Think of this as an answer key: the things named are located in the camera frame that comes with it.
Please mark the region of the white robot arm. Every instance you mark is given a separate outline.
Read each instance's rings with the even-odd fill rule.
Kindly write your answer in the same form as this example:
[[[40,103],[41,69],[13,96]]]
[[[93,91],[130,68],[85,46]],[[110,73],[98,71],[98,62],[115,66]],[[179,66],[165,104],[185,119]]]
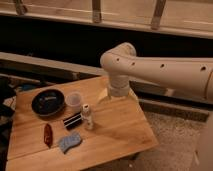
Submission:
[[[99,102],[112,97],[138,100],[129,84],[129,78],[135,77],[213,103],[213,61],[142,58],[131,43],[125,42],[104,52],[100,64],[109,82],[100,93]],[[189,171],[213,171],[213,111],[201,133]]]

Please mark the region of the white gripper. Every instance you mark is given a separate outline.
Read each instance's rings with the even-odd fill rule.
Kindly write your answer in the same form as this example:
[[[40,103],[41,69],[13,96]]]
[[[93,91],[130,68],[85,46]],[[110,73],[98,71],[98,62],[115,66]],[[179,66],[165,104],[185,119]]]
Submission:
[[[132,98],[133,100],[135,100],[136,102],[138,102],[138,97],[137,95],[134,93],[134,91],[132,89],[130,89],[129,86],[123,87],[123,88],[117,88],[117,87],[113,87],[111,85],[108,86],[108,93],[107,92],[102,92],[99,97],[98,97],[98,102],[102,103],[105,101],[108,101],[111,99],[110,96],[114,96],[114,97],[123,97],[123,96],[127,96],[129,93],[129,97]]]

